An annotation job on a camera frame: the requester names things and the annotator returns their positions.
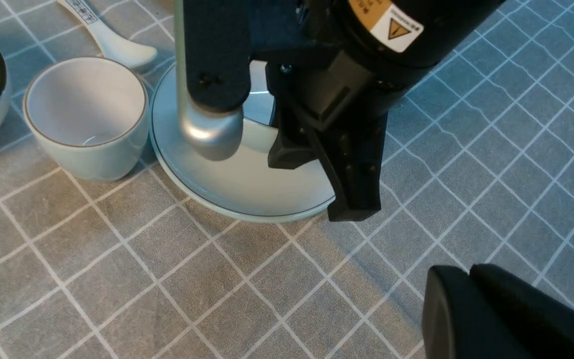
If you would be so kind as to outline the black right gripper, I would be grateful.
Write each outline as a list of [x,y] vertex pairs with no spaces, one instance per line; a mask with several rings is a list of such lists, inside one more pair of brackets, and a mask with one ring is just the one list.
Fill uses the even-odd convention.
[[334,198],[330,222],[374,216],[387,125],[379,116],[417,83],[417,67],[382,47],[280,47],[265,59],[278,128],[269,168],[319,161]]

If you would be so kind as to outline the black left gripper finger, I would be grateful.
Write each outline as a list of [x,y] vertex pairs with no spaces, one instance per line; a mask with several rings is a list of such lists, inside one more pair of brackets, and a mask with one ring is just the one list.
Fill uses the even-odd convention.
[[429,268],[429,359],[574,359],[574,310],[496,264]]

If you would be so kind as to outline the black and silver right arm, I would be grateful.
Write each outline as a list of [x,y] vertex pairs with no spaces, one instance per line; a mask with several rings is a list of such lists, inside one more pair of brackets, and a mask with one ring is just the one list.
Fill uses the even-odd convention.
[[278,138],[268,165],[320,161],[332,222],[381,210],[387,113],[500,0],[176,0],[179,126],[222,161],[242,137],[250,64],[265,63]]

